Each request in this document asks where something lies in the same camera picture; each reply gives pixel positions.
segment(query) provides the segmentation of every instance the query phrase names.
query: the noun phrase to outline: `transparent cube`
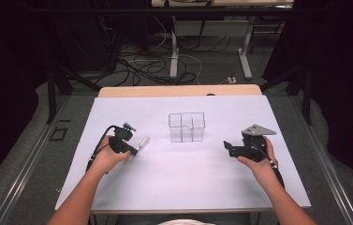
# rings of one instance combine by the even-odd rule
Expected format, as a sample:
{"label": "transparent cube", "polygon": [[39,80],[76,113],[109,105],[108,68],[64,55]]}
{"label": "transparent cube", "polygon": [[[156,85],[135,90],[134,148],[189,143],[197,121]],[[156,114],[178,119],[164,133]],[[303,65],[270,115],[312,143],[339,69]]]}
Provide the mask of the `transparent cube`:
{"label": "transparent cube", "polygon": [[205,114],[203,112],[171,113],[169,130],[170,141],[173,143],[202,142]]}

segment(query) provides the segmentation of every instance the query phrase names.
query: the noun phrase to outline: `desk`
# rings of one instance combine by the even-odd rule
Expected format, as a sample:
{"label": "desk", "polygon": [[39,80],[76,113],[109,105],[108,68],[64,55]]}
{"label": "desk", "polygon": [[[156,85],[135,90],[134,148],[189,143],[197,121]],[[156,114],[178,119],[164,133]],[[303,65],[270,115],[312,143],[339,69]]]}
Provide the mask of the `desk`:
{"label": "desk", "polygon": [[[205,113],[203,142],[170,142],[168,114],[180,112]],[[137,146],[147,134],[151,140],[136,157],[118,164],[102,178],[93,213],[272,209],[249,169],[229,157],[223,146],[223,140],[242,144],[241,131],[254,123],[277,132],[270,138],[282,163],[280,172],[287,191],[301,207],[311,206],[270,104],[258,87],[208,85],[104,88],[89,115],[56,209],[83,176],[89,155],[104,130],[125,121],[137,129],[129,144]]]}
{"label": "desk", "polygon": [[[265,7],[293,4],[293,0],[214,0],[211,7]],[[164,7],[165,0],[153,0],[153,7]],[[169,6],[172,8],[185,7],[204,7],[203,3],[182,3],[169,0]],[[170,61],[169,75],[172,78],[177,76],[177,64],[179,49],[177,47],[177,36],[199,36],[201,21],[176,21],[173,17],[174,31],[172,32],[172,57]],[[255,17],[249,17],[249,21],[207,21],[202,30],[203,36],[234,36],[243,37],[242,48],[238,49],[243,75],[245,79],[252,79],[252,72],[246,58],[246,52],[252,36]]]}

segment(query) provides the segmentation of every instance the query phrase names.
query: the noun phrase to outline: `black curtain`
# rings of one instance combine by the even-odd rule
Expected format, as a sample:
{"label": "black curtain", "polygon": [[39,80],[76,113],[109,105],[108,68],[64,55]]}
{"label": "black curtain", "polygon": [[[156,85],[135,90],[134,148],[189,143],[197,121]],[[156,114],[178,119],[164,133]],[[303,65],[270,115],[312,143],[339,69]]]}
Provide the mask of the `black curtain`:
{"label": "black curtain", "polygon": [[0,165],[37,108],[35,89],[46,81],[29,37],[14,2],[0,0]]}
{"label": "black curtain", "polygon": [[313,67],[312,97],[329,124],[328,150],[353,169],[353,0],[296,1],[295,7],[331,12],[290,18],[263,78],[275,80],[297,65]]}

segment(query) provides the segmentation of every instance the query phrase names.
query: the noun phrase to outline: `hand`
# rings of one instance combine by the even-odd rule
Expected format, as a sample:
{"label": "hand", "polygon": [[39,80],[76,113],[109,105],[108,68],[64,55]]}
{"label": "hand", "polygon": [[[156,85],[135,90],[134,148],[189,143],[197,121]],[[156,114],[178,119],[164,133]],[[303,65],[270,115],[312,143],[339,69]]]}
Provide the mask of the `hand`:
{"label": "hand", "polygon": [[[267,153],[272,161],[278,165],[278,161],[275,158],[272,142],[267,137],[264,137],[267,144]],[[253,175],[255,176],[258,183],[263,187],[264,190],[271,188],[274,184],[279,184],[278,179],[270,165],[269,160],[264,158],[260,162],[255,162],[246,157],[238,157],[238,160],[246,165],[249,169],[252,170]]]}
{"label": "hand", "polygon": [[98,149],[101,149],[92,164],[90,170],[98,171],[99,173],[105,174],[115,167],[119,162],[126,161],[130,155],[130,152],[115,153],[109,146],[109,140],[111,136],[106,136]]}

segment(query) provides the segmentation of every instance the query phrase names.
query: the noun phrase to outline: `person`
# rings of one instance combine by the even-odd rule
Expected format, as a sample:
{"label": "person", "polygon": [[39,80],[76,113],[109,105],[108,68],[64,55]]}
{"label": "person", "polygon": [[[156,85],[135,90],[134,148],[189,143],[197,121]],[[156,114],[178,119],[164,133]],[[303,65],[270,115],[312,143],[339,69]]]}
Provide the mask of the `person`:
{"label": "person", "polygon": [[[99,145],[101,149],[96,155],[90,169],[82,177],[80,182],[75,186],[70,195],[66,198],[63,204],[59,209],[52,215],[48,224],[86,224],[91,207],[94,201],[96,194],[96,189],[99,184],[100,179],[106,173],[108,173],[112,168],[114,168],[119,162],[126,161],[130,155],[129,152],[126,153],[115,153],[109,147],[109,138],[106,136],[103,142]],[[271,141],[264,137],[267,143],[268,155],[278,165],[278,162],[275,158],[273,147]],[[280,224],[282,225],[298,225],[298,224],[316,224],[289,196],[289,194],[284,190],[282,185],[279,183],[271,164],[268,160],[263,159],[260,162],[255,162],[246,157],[238,157],[238,161],[247,166],[255,176],[257,182],[264,189],[266,194],[269,196],[269,199],[274,208],[275,214],[278,217]],[[246,220],[244,216],[246,214],[221,214],[220,217],[230,217],[233,219],[242,219]],[[168,217],[168,215],[159,216],[161,219],[180,219],[188,218],[192,215],[175,215],[177,217]],[[217,217],[217,214],[204,215],[205,217],[211,218],[211,216]],[[155,223],[149,224],[159,224],[163,223],[164,225],[172,224],[172,221],[159,221],[158,217],[153,216]],[[178,221],[177,224],[198,224],[198,221],[195,219],[182,219],[182,220],[173,220]],[[241,221],[232,221],[229,224],[243,224]]]}

